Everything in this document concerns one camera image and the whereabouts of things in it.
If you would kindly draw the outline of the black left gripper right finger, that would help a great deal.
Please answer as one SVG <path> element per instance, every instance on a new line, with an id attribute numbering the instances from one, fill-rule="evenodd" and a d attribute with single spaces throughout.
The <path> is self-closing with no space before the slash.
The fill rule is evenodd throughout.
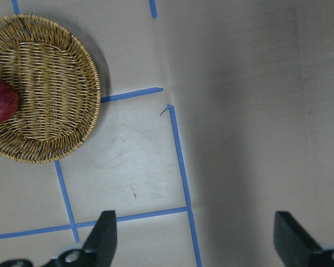
<path id="1" fill-rule="evenodd" d="M 323 249 L 288 211 L 274 215 L 273 245 L 284 266 L 311 266 Z"/>

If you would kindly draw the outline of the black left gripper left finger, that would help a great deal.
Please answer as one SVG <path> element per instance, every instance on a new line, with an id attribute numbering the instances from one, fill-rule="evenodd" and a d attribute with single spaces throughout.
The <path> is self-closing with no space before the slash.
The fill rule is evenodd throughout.
<path id="1" fill-rule="evenodd" d="M 103 211 L 82 247 L 87 256 L 86 266 L 111 266 L 116 248 L 116 213 Z"/>

